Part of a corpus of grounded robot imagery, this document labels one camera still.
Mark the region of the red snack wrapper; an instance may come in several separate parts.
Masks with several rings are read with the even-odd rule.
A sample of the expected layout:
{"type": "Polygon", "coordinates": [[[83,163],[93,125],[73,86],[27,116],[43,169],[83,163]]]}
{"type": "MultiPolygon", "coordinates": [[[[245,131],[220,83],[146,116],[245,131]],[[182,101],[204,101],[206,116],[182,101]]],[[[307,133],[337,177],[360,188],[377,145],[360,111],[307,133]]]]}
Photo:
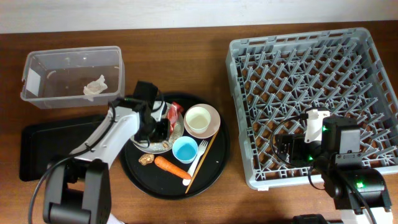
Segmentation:
{"type": "Polygon", "coordinates": [[[183,112],[183,107],[176,102],[172,102],[168,112],[167,119],[170,121],[170,132],[174,131],[174,126],[178,120],[179,115],[183,112]]]}

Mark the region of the light blue plastic cup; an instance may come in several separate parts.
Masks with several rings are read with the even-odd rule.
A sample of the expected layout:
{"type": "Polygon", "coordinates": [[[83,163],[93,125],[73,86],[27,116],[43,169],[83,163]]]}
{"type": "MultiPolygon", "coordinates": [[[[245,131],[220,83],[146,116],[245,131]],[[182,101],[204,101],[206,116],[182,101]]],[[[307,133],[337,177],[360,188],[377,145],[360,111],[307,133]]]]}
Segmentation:
{"type": "Polygon", "coordinates": [[[198,144],[193,138],[182,136],[174,142],[172,153],[181,163],[189,164],[193,162],[198,154],[198,144]]]}

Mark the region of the cream plastic cup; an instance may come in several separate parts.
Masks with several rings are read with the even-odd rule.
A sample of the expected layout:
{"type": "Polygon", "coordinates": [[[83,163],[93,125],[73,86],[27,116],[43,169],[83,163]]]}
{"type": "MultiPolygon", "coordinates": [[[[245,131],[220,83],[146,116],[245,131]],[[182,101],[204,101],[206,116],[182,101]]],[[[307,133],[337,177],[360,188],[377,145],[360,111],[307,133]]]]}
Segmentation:
{"type": "Polygon", "coordinates": [[[196,106],[187,111],[185,121],[194,133],[202,134],[210,125],[211,115],[207,109],[196,106]]]}

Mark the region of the pink bowl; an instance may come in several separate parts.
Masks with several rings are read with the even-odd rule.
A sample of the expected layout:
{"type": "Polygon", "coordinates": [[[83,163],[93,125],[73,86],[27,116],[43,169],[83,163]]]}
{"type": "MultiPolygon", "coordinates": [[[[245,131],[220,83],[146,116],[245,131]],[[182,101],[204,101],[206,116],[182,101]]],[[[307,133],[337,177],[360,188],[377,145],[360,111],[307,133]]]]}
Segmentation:
{"type": "Polygon", "coordinates": [[[184,115],[183,118],[184,118],[184,127],[185,127],[185,130],[186,130],[190,135],[192,135],[192,136],[195,137],[195,138],[198,138],[198,139],[206,139],[206,138],[209,138],[209,137],[211,137],[212,135],[214,135],[214,134],[217,132],[217,130],[219,129],[219,127],[220,127],[220,125],[221,125],[221,117],[220,117],[219,113],[217,112],[217,110],[216,110],[214,107],[210,106],[210,105],[207,105],[207,104],[197,104],[197,105],[192,106],[191,108],[196,107],[196,106],[201,106],[201,107],[203,107],[203,108],[205,108],[205,109],[207,109],[207,110],[209,111],[209,113],[210,113],[210,115],[211,115],[211,122],[210,122],[210,125],[208,126],[208,129],[207,129],[204,133],[202,133],[202,134],[194,133],[194,132],[188,127],[188,124],[187,124],[187,122],[185,121],[185,115],[184,115]]]}

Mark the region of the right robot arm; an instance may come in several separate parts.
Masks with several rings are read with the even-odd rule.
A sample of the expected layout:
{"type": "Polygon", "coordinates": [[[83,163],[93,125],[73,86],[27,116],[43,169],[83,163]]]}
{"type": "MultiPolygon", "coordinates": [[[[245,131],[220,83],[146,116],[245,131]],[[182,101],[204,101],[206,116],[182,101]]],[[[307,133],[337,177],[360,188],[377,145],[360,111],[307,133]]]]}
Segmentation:
{"type": "Polygon", "coordinates": [[[271,135],[271,150],[301,153],[294,167],[310,166],[320,173],[323,190],[340,211],[342,223],[392,223],[392,202],[382,174],[362,166],[360,127],[353,118],[324,118],[318,128],[319,140],[306,140],[302,134],[271,135]]]}

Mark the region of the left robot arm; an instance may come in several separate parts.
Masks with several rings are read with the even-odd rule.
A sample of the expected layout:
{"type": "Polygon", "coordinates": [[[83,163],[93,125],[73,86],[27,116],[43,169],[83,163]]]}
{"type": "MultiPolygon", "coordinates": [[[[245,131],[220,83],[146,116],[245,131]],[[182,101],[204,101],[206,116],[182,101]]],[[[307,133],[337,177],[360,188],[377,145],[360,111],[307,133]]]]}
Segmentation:
{"type": "Polygon", "coordinates": [[[42,184],[45,223],[119,223],[110,212],[109,168],[128,140],[166,137],[169,122],[162,117],[165,101],[153,96],[117,98],[108,106],[105,119],[85,142],[48,164],[29,203],[29,223],[42,184]]]}

